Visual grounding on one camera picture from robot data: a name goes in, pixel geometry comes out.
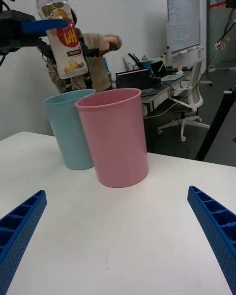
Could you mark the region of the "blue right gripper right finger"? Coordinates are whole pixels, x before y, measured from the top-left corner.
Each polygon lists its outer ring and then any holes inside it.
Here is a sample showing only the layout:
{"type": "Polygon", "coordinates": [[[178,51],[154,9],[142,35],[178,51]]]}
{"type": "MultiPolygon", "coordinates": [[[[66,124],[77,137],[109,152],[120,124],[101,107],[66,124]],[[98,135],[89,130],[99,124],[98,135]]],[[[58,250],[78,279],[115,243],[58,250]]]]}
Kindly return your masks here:
{"type": "Polygon", "coordinates": [[[236,293],[236,215],[209,195],[190,186],[189,202],[232,293],[236,293]]]}

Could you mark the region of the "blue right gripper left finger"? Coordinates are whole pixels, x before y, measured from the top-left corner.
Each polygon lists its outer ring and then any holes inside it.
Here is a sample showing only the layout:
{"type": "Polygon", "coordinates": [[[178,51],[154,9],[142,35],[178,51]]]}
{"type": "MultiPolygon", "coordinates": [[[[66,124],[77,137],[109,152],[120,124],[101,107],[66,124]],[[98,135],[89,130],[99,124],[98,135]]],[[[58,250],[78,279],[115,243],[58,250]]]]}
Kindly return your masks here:
{"type": "Polygon", "coordinates": [[[0,294],[5,295],[47,205],[40,190],[0,220],[0,294]]]}

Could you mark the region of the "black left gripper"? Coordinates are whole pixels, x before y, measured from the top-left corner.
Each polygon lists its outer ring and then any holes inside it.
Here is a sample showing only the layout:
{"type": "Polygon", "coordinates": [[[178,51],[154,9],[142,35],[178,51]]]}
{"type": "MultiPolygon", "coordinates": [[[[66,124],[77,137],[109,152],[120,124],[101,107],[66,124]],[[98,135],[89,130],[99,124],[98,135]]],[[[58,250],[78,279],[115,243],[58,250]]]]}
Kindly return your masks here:
{"type": "Polygon", "coordinates": [[[37,47],[48,30],[66,28],[66,19],[35,20],[35,17],[16,10],[0,13],[0,52],[11,53],[25,47],[37,47]]]}

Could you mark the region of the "person's hand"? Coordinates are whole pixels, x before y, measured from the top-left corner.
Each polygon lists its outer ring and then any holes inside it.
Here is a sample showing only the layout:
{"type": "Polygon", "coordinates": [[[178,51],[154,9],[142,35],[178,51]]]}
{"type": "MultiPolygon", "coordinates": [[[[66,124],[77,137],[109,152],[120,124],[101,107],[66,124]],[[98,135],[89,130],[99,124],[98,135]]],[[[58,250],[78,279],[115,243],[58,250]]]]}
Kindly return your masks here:
{"type": "Polygon", "coordinates": [[[117,51],[122,46],[122,40],[117,35],[104,35],[102,36],[102,48],[101,51],[106,54],[111,51],[117,51]]]}

